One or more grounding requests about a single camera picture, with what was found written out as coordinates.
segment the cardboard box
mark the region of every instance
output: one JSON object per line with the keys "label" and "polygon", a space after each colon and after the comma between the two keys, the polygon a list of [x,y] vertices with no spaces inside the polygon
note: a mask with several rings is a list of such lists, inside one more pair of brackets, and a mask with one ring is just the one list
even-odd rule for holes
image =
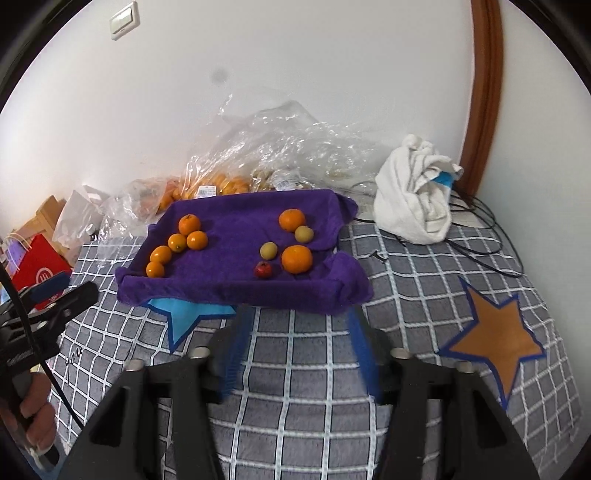
{"label": "cardboard box", "polygon": [[53,241],[53,233],[56,230],[57,221],[65,204],[65,200],[58,201],[52,195],[38,208],[33,218],[14,231],[14,233],[27,241],[32,240],[35,235],[42,234],[57,253],[66,259],[70,257],[70,266],[74,267],[76,262],[71,255],[68,255],[68,249],[62,246],[62,244]]}

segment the white wall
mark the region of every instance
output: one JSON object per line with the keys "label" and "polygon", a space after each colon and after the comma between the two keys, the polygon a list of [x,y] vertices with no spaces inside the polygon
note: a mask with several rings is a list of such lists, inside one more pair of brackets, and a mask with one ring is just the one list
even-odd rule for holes
{"label": "white wall", "polygon": [[591,95],[560,50],[502,1],[505,78],[481,198],[514,240],[564,338],[591,426]]}
{"label": "white wall", "polygon": [[112,192],[180,173],[199,126],[242,87],[283,90],[393,146],[414,132],[459,156],[469,0],[139,0],[141,25],[112,41],[109,18],[128,1],[75,16],[0,114],[0,234],[78,183]]}

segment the white towel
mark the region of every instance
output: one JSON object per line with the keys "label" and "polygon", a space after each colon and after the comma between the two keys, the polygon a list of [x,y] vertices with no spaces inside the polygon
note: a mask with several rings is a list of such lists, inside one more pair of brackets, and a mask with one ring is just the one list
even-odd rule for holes
{"label": "white towel", "polygon": [[408,135],[375,177],[378,227],[414,244],[441,242],[452,222],[450,187],[433,181],[441,172],[457,180],[463,169],[439,155],[433,144]]}

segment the screw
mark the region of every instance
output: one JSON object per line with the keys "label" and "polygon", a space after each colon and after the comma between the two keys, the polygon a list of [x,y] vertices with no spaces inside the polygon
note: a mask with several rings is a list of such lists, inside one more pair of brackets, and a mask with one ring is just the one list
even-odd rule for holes
{"label": "screw", "polygon": [[139,358],[131,359],[125,364],[125,370],[128,372],[139,372],[144,367],[144,361]]}
{"label": "screw", "polygon": [[463,374],[472,374],[475,372],[472,362],[458,362],[456,363],[456,370]]}
{"label": "screw", "polygon": [[394,358],[402,360],[406,360],[412,357],[411,353],[408,350],[406,350],[405,348],[401,348],[399,346],[392,348],[390,350],[390,355],[392,355]]}
{"label": "screw", "polygon": [[198,346],[189,352],[189,358],[207,358],[211,351],[206,346]]}

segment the blue star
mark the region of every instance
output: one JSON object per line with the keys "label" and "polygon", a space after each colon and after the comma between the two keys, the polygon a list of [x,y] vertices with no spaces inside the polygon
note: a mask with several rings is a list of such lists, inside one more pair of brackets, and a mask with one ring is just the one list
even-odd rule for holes
{"label": "blue star", "polygon": [[168,319],[168,348],[173,353],[201,320],[227,319],[236,312],[227,305],[192,303],[178,299],[152,299],[146,308]]}

